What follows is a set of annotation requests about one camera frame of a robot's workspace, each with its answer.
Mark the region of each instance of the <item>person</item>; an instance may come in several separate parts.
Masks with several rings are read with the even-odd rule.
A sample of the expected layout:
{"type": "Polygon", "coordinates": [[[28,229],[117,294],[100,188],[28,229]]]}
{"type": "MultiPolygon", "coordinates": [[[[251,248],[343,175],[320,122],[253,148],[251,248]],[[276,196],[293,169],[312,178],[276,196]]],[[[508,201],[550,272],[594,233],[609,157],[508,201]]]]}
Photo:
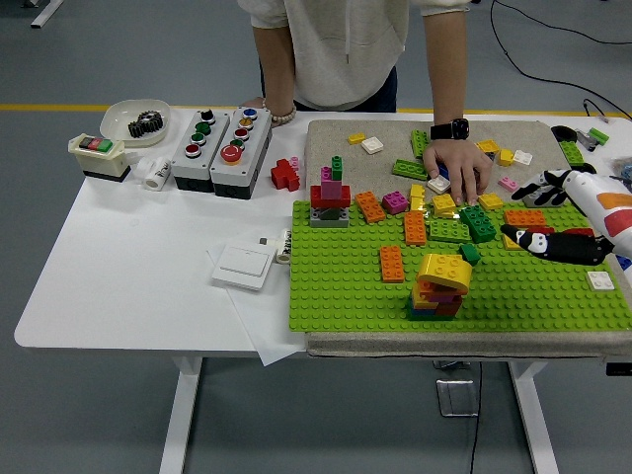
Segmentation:
{"type": "MultiPolygon", "coordinates": [[[[487,188],[492,161],[464,138],[466,0],[411,0],[424,15],[435,139],[424,153],[431,178],[443,162],[457,204],[487,188]],[[460,129],[452,137],[451,130],[460,129]]],[[[296,110],[396,112],[395,64],[408,34],[408,0],[238,0],[251,16],[266,107],[275,124],[296,110]]]]}

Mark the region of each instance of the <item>smartwatch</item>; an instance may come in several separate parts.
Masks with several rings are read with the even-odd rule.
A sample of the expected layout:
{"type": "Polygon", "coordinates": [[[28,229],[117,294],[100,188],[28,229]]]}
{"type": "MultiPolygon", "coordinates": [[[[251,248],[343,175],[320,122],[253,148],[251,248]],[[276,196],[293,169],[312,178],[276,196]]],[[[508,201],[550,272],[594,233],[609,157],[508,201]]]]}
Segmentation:
{"type": "Polygon", "coordinates": [[[465,140],[470,135],[467,118],[456,118],[450,123],[431,126],[431,140],[465,140]]]}

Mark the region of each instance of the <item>white bowl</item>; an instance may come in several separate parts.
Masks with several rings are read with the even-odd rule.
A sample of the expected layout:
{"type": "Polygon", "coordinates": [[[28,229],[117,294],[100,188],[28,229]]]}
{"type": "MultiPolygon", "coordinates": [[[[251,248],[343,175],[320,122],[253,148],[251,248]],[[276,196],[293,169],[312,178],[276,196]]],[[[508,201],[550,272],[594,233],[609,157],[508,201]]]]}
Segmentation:
{"type": "Polygon", "coordinates": [[[155,99],[122,101],[111,106],[101,120],[99,131],[110,140],[122,140],[125,146],[150,146],[162,140],[167,133],[170,118],[169,105],[155,99]],[[127,125],[138,120],[143,112],[156,111],[162,116],[163,126],[159,130],[144,133],[138,138],[129,134],[127,125]]]}

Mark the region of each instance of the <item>yellow floor line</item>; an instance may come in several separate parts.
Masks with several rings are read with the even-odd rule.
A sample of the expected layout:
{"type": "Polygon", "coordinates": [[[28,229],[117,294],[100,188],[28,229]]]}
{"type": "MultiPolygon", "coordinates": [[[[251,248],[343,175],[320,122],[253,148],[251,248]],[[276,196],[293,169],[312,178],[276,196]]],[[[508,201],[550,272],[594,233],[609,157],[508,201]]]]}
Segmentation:
{"type": "MultiPolygon", "coordinates": [[[[110,106],[99,104],[0,104],[0,112],[105,112],[110,106]]],[[[177,109],[235,109],[230,106],[172,106],[177,109]]],[[[398,109],[401,114],[431,114],[432,109],[398,109]]],[[[467,115],[584,117],[583,112],[467,110],[467,115]]],[[[622,113],[608,117],[625,118],[622,113]]]]}

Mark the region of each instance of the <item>robotic hand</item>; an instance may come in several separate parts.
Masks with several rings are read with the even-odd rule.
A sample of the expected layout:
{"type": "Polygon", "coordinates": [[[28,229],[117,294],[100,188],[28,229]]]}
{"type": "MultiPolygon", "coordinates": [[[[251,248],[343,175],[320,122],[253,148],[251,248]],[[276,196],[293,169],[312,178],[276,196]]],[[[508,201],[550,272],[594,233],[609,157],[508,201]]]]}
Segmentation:
{"type": "Polygon", "coordinates": [[[562,203],[566,198],[601,235],[541,234],[501,226],[502,232],[535,257],[577,265],[599,265],[614,252],[632,258],[632,182],[571,170],[545,171],[513,193],[521,199],[541,190],[535,205],[562,203]]]}

